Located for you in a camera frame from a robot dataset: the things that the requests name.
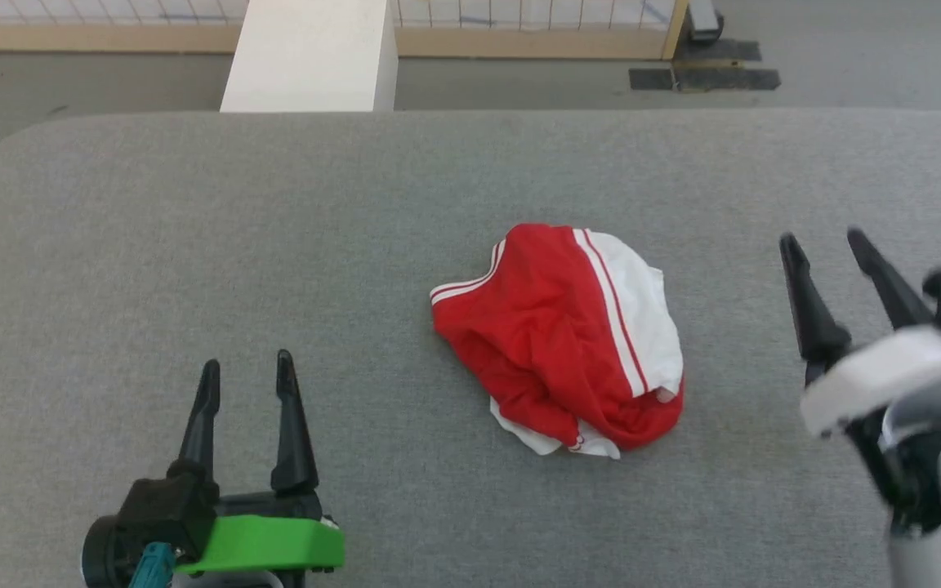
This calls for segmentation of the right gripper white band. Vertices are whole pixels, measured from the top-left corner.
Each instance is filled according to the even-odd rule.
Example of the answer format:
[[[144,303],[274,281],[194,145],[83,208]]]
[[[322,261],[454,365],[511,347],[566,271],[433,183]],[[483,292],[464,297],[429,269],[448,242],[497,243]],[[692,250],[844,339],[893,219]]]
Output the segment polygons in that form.
[[[925,296],[936,301],[931,310],[865,232],[849,228],[847,239],[894,329],[857,350],[815,287],[798,239],[792,232],[779,239],[796,343],[805,362],[805,427],[820,436],[877,417],[882,439],[941,430],[941,269],[923,284]]]

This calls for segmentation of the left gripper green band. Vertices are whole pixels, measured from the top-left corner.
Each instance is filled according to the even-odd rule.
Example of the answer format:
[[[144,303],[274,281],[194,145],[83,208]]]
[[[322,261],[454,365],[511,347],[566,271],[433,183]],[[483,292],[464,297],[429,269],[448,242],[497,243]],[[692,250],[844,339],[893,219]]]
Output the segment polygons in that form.
[[[288,350],[277,353],[276,395],[281,411],[271,491],[221,497],[212,482],[221,365],[207,361],[168,477],[133,484],[117,514],[119,535],[141,548],[163,543],[179,550],[175,570],[182,574],[343,566],[344,535],[323,516],[316,457]]]

